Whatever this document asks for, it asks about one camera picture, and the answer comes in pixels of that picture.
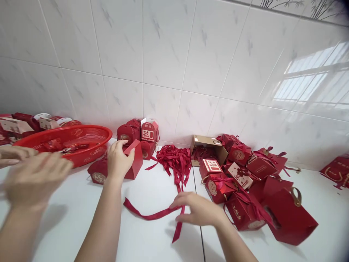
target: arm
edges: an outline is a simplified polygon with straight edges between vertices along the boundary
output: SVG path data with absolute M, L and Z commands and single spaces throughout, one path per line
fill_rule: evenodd
M 227 262 L 258 262 L 221 207 L 193 192 L 179 193 L 170 208 L 183 205 L 190 207 L 191 214 L 179 215 L 176 221 L 214 226 Z
M 135 157 L 123 153 L 127 140 L 114 143 L 108 152 L 108 177 L 95 215 L 75 262 L 115 261 L 121 222 L 121 186 Z
M 10 170 L 4 188 L 10 211 L 0 230 L 3 261 L 26 262 L 49 198 L 73 164 L 58 153 L 42 153 Z

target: white tile wall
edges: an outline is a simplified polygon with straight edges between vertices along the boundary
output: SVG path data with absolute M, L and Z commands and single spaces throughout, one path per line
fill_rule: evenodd
M 343 8 L 242 2 L 0 1 L 0 113 L 148 117 L 163 141 L 225 132 L 319 169 L 349 148 Z

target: red satin ribbon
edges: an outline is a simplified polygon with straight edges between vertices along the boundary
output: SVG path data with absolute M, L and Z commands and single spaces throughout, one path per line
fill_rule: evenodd
M 177 191 L 178 193 L 183 192 L 183 185 L 186 186 L 189 179 L 190 169 L 192 168 L 189 148 L 178 149 L 174 145 L 163 146 L 161 150 L 159 150 L 156 153 L 156 158 L 151 157 L 151 159 L 157 161 L 157 163 L 146 168 L 145 170 L 150 170 L 153 167 L 155 167 L 158 163 L 160 163 L 163 165 L 167 174 L 171 176 L 170 168 L 172 168 L 173 176 L 174 176 L 174 184 L 177 187 Z M 141 213 L 139 213 L 137 209 L 133 207 L 133 205 L 130 203 L 128 199 L 125 199 L 124 206 L 134 214 L 146 220 L 156 220 L 156 219 L 162 218 L 180 208 L 180 207 L 177 207 L 175 209 L 167 208 L 153 215 L 143 216 L 141 215 Z M 181 214 L 184 214 L 185 206 L 182 206 L 181 208 L 182 208 Z M 179 222 L 177 223 L 172 243 L 174 243 L 179 239 L 179 236 L 181 234 L 181 229 L 182 229 L 182 223 Z

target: gold rope handle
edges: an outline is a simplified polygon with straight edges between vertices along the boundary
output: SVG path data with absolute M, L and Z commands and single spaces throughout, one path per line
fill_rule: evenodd
M 335 181 L 335 182 L 341 182 L 342 180 L 343 180 L 343 177 L 342 177 L 342 174 L 340 173 L 340 172 L 338 172 L 339 173 L 339 176 L 340 176 L 340 179 L 339 180 L 334 180 L 333 178 L 331 178 L 328 174 L 327 174 L 327 172 L 328 172 L 328 170 L 330 169 L 331 167 L 328 167 L 326 170 L 325 170 L 325 176 L 326 177 L 328 177 L 329 179 L 331 179 L 331 180 L 333 180 L 333 181 Z
M 294 199 L 294 204 L 295 204 L 295 206 L 300 207 L 300 206 L 302 205 L 302 194 L 301 194 L 301 192 L 299 191 L 299 189 L 296 188 L 296 187 L 291 187 L 291 195 L 292 195 L 292 197 L 293 197 L 293 199 Z
M 205 177 L 201 180 L 201 184 L 205 184 L 204 180 L 205 180 L 206 178 L 208 178 L 209 176 L 210 176 L 210 175 L 205 176 Z

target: gold circular emblem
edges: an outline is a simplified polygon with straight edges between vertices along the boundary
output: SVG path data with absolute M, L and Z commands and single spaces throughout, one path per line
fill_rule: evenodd
M 252 222 L 252 223 L 250 223 L 249 225 L 248 225 L 248 229 L 257 229 L 257 228 L 259 228 L 259 227 L 261 227 L 261 226 L 263 226 L 265 224 L 265 221 L 264 220 L 261 220 L 261 221 L 254 221 L 254 222 Z
M 93 179 L 96 180 L 98 183 L 104 184 L 104 180 L 107 179 L 105 175 L 95 172 L 92 175 Z
M 243 160 L 245 158 L 245 154 L 241 150 L 235 150 L 234 151 L 234 158 L 236 160 Z
M 208 182 L 208 190 L 210 190 L 210 193 L 212 195 L 214 195 L 214 196 L 217 195 L 217 187 L 216 187 L 216 184 L 212 180 L 210 180 Z
M 148 157 L 148 152 L 145 150 L 142 150 L 142 154 L 143 154 L 143 158 L 147 158 Z

